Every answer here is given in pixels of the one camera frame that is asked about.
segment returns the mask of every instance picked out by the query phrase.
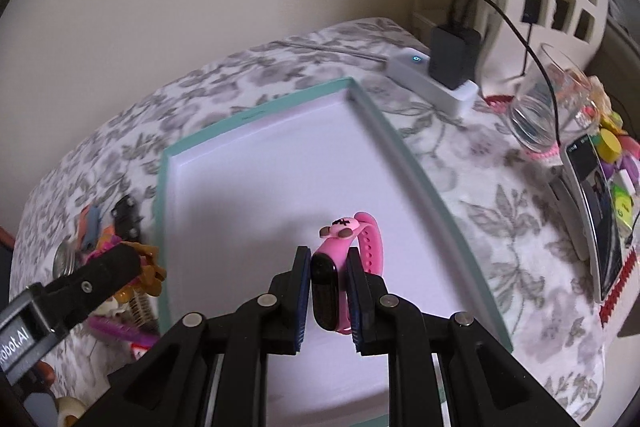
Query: pink coaster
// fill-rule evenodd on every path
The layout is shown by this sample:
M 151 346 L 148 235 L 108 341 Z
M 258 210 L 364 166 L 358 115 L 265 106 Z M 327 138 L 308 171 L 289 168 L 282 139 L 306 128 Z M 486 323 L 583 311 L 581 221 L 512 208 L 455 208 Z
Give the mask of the pink coaster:
M 546 160 L 548 158 L 553 158 L 554 156 L 558 156 L 560 154 L 560 148 L 557 143 L 554 143 L 553 147 L 546 152 L 531 152 L 525 150 L 525 154 L 530 160 L 540 161 Z
M 505 114 L 513 97 L 508 94 L 493 94 L 483 100 L 486 102 L 486 105 L 491 107 L 495 114 Z

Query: clear drinking glass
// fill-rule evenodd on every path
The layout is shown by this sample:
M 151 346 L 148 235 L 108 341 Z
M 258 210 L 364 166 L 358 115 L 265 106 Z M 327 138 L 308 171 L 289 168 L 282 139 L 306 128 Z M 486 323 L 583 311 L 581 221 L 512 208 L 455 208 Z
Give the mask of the clear drinking glass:
M 550 44 L 542 44 L 537 54 L 556 94 L 561 139 L 585 133 L 597 122 L 596 116 L 588 116 L 597 115 L 590 100 L 591 83 L 569 57 Z M 551 93 L 533 61 L 507 108 L 507 125 L 524 147 L 536 153 L 546 152 L 556 143 Z

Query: floral bedspread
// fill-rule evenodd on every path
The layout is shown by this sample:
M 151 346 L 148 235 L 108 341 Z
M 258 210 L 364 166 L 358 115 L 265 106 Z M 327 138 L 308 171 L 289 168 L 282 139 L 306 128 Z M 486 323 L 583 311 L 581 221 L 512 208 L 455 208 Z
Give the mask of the floral bedspread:
M 376 54 L 423 45 L 387 19 L 341 23 L 291 41 Z M 204 126 L 297 89 L 352 76 L 373 97 L 438 188 L 478 258 L 514 344 L 514 356 L 571 415 L 596 402 L 603 335 L 585 265 L 548 203 L 540 166 L 521 154 L 500 117 L 478 99 L 451 120 L 383 74 L 383 64 L 272 42 L 191 71 L 117 115 L 67 154 L 30 194 L 14 253 L 11 295 L 52 279 L 52 259 L 82 207 L 108 211 L 122 195 L 141 202 L 152 236 L 162 150 Z M 92 404 L 105 375 L 127 362 L 82 326 L 50 353 L 54 392 Z

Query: pink silicone watch strap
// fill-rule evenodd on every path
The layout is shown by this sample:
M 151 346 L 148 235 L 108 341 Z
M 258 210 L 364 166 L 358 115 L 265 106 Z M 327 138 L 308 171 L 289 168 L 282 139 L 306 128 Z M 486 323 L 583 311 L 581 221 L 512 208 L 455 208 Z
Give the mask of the pink silicone watch strap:
M 365 272 L 382 275 L 383 249 L 382 237 L 378 223 L 370 214 L 358 212 L 353 216 L 345 217 L 334 222 L 330 229 L 330 237 L 316 250 L 316 253 L 328 255 L 334 262 L 340 277 L 338 278 L 338 327 L 336 331 L 344 335 L 351 334 L 351 321 L 349 319 L 349 307 L 347 302 L 347 288 L 345 286 L 346 260 L 349 247 L 353 240 L 358 238 L 360 260 Z M 340 229 L 351 229 L 353 234 L 348 237 L 340 237 L 337 234 Z

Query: pink fitness tracker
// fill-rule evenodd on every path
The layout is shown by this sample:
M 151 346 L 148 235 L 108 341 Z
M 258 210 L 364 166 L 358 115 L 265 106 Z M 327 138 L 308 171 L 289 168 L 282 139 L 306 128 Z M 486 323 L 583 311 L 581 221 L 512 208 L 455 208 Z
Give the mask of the pink fitness tracker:
M 311 257 L 311 295 L 314 317 L 328 331 L 351 334 L 347 304 L 346 261 L 349 247 L 358 238 L 362 267 L 382 275 L 382 238 L 376 220 L 366 212 L 342 217 L 320 229 L 324 243 Z

